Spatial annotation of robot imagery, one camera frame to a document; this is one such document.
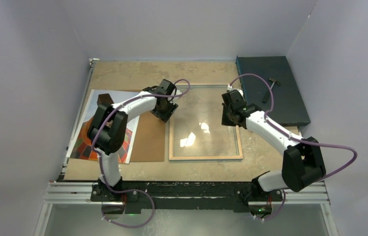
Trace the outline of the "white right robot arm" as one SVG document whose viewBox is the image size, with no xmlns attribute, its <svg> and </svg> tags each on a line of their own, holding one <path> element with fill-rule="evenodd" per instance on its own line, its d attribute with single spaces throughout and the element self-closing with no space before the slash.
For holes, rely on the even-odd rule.
<svg viewBox="0 0 368 236">
<path fill-rule="evenodd" d="M 264 111 L 247 104 L 239 89 L 228 88 L 222 98 L 222 125 L 238 126 L 256 133 L 283 157 L 281 170 L 265 172 L 252 180 L 251 193 L 255 199 L 263 200 L 277 189 L 299 192 L 326 176 L 316 139 L 303 139 L 266 118 Z"/>
</svg>

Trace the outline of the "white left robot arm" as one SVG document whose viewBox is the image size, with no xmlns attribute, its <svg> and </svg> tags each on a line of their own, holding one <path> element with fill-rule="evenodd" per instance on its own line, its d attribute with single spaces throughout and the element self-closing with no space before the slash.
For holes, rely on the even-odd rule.
<svg viewBox="0 0 368 236">
<path fill-rule="evenodd" d="M 121 188 L 117 156 L 126 136 L 127 124 L 146 112 L 167 122 L 178 108 L 178 99 L 185 94 L 175 83 L 163 79 L 159 85 L 146 87 L 124 101 L 98 105 L 87 136 L 92 141 L 91 149 L 97 153 L 99 180 L 105 185 L 103 195 L 109 201 L 116 201 L 121 194 L 127 193 Z"/>
</svg>

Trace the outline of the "brown backing board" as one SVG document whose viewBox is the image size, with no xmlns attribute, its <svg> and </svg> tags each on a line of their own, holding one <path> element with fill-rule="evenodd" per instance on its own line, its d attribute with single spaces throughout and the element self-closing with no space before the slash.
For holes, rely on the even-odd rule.
<svg viewBox="0 0 368 236">
<path fill-rule="evenodd" d="M 164 162 L 166 124 L 151 112 L 128 122 L 119 162 Z"/>
</svg>

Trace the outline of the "hot air balloon photo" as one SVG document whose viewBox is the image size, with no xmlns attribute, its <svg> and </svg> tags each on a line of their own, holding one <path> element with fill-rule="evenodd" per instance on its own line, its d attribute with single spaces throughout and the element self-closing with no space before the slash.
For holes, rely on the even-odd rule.
<svg viewBox="0 0 368 236">
<path fill-rule="evenodd" d="M 87 132 L 98 105 L 101 103 L 113 104 L 115 102 L 125 101 L 136 96 L 138 93 L 139 91 L 92 89 L 80 119 L 80 126 L 77 128 L 73 141 L 68 147 L 66 157 L 97 161 L 97 153 L 91 149 L 92 141 L 88 138 Z M 130 163 L 138 122 L 139 117 L 136 117 L 127 123 L 124 142 L 118 151 L 119 163 Z"/>
</svg>

